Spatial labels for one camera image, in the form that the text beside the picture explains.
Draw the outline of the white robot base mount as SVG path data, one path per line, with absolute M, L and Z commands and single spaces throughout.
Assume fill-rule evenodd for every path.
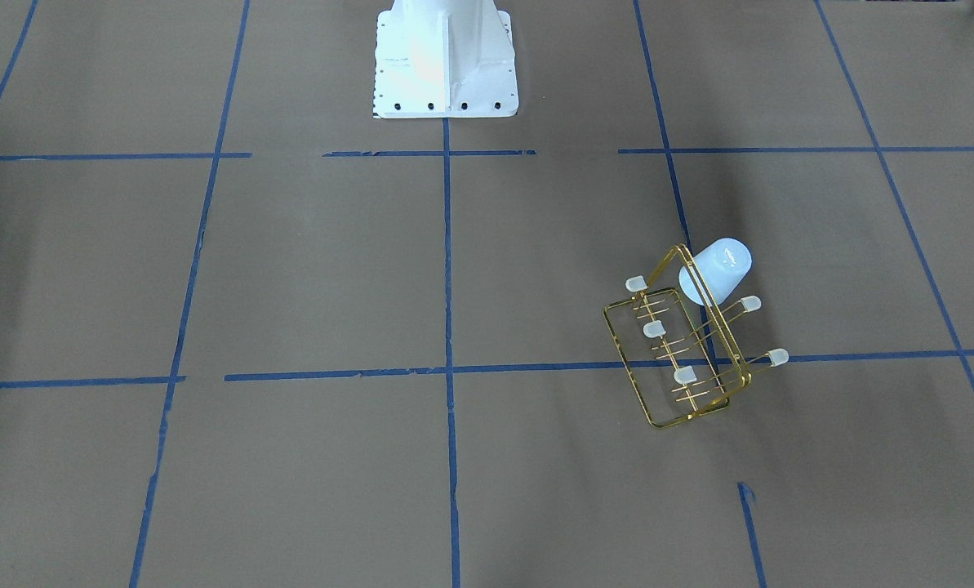
M 513 23 L 494 1 L 394 1 L 376 20 L 372 116 L 513 117 Z

